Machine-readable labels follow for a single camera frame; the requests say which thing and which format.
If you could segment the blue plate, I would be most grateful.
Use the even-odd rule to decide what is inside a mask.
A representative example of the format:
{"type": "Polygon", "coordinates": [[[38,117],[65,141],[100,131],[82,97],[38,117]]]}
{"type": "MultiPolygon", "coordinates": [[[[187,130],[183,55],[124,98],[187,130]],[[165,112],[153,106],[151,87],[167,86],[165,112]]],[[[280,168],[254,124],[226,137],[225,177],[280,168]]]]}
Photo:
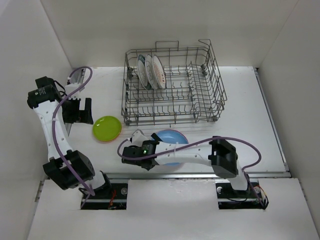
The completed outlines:
{"type": "Polygon", "coordinates": [[[160,140],[168,144],[188,144],[189,141],[181,132],[173,129],[164,129],[156,132],[160,140]]]}

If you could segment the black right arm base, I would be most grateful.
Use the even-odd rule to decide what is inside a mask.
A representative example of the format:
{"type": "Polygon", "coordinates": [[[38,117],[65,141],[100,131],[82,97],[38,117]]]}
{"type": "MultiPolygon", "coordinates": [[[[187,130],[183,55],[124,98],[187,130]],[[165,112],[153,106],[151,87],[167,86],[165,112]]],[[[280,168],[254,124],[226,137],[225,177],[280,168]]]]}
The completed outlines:
{"type": "Polygon", "coordinates": [[[258,180],[251,182],[247,190],[234,190],[228,182],[216,182],[217,205],[220,210],[265,210],[269,206],[269,198],[258,180]]]}

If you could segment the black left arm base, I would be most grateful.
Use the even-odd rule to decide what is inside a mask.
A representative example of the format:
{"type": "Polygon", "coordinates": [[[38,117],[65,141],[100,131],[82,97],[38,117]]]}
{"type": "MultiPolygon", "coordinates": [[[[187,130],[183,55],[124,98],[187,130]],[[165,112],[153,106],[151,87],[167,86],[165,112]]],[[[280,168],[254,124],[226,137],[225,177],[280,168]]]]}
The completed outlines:
{"type": "Polygon", "coordinates": [[[80,188],[82,194],[81,210],[126,210],[128,183],[111,183],[111,188],[95,191],[95,196],[87,198],[87,191],[80,188]]]}

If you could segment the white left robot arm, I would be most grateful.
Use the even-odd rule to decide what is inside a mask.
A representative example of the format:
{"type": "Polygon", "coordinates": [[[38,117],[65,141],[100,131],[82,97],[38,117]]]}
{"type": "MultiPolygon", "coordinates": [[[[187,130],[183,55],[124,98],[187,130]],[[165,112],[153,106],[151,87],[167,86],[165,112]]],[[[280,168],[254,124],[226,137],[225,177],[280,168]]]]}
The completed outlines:
{"type": "Polygon", "coordinates": [[[91,181],[94,167],[87,156],[72,148],[66,124],[85,123],[92,125],[92,100],[76,95],[63,101],[64,92],[59,83],[47,76],[35,80],[37,88],[28,93],[27,104],[38,115],[48,149],[48,162],[42,167],[45,174],[62,190],[74,189],[91,181]]]}

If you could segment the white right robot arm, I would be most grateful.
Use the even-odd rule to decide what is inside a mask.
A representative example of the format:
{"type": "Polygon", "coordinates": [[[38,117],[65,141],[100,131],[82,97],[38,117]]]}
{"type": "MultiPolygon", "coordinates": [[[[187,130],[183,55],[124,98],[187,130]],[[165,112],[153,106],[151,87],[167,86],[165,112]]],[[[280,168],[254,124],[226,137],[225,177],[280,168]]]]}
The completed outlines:
{"type": "Polygon", "coordinates": [[[211,167],[217,177],[230,182],[235,196],[243,197],[250,191],[250,185],[238,162],[236,147],[228,140],[228,137],[214,136],[190,144],[166,143],[150,140],[139,132],[125,139],[118,146],[117,154],[122,163],[148,171],[171,163],[211,167]]]}

